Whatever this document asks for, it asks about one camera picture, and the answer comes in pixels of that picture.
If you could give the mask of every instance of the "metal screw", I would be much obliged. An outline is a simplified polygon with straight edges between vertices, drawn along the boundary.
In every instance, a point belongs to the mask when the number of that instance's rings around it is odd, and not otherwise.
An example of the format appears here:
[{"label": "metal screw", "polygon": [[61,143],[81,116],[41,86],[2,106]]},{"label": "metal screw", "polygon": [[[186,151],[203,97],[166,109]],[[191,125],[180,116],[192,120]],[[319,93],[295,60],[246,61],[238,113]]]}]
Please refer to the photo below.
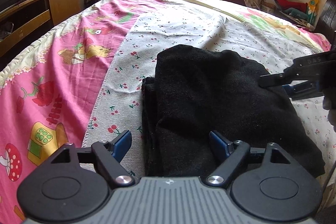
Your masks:
[{"label": "metal screw", "polygon": [[207,181],[211,184],[221,184],[224,182],[224,178],[220,176],[211,176],[211,177],[208,177]]},{"label": "metal screw", "polygon": [[130,176],[118,176],[115,181],[119,184],[128,184],[132,182],[132,178]]}]

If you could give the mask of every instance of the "pink bedspread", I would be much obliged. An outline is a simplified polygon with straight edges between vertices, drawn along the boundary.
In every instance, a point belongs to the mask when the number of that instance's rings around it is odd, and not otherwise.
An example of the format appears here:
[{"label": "pink bedspread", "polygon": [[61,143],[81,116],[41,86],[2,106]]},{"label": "pink bedspread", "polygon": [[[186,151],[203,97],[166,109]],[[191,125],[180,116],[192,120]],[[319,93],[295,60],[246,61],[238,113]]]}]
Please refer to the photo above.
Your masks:
[{"label": "pink bedspread", "polygon": [[137,17],[162,2],[104,0],[50,31],[12,62],[16,64],[11,71],[5,69],[0,95],[0,223],[22,222],[16,190],[36,166],[64,143],[81,147],[116,50]]}]

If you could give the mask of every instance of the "mushroom print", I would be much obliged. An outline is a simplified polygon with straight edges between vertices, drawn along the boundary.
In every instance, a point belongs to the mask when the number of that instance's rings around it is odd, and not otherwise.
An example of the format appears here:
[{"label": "mushroom print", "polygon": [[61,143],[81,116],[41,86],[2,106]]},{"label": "mushroom print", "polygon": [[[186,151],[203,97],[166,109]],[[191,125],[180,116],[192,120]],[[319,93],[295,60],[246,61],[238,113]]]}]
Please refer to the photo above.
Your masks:
[{"label": "mushroom print", "polygon": [[19,150],[8,143],[5,157],[0,156],[0,164],[6,167],[7,175],[11,181],[17,181],[22,173],[22,160]]}]

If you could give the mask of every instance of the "hand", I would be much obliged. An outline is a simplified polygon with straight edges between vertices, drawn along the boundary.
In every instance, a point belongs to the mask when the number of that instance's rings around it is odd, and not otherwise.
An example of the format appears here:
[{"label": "hand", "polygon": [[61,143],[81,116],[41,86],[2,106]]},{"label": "hand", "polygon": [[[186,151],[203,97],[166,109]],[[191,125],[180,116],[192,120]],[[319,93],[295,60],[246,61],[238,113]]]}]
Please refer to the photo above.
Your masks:
[{"label": "hand", "polygon": [[328,121],[334,126],[336,132],[336,88],[329,88],[323,90],[323,108],[328,110]]}]

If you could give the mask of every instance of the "wooden cabinet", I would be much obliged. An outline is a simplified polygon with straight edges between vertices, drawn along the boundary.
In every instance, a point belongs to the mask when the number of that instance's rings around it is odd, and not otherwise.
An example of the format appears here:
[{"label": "wooden cabinet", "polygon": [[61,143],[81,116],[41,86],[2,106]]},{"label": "wooden cabinet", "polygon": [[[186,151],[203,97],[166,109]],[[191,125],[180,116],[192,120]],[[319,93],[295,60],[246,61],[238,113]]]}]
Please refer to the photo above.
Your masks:
[{"label": "wooden cabinet", "polygon": [[0,12],[0,26],[14,24],[13,33],[0,42],[0,70],[36,39],[80,11],[79,0],[27,0]]}]

